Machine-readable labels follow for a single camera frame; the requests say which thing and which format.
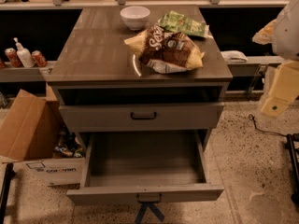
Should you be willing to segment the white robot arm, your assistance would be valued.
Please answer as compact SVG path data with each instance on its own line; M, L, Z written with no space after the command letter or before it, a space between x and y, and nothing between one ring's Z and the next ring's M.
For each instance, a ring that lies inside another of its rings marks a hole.
M271 43L273 52L284 59L261 108L264 115L277 118L299 96L299 0L291 0L252 41Z

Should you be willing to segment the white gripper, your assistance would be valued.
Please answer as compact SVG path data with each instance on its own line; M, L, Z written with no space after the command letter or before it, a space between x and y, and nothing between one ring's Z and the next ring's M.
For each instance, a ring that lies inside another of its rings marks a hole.
M272 20L257 32L252 41L257 44L270 44L273 39L276 20ZM271 89L262 105L261 113L270 118L279 117L299 96L299 62L285 61L275 70Z

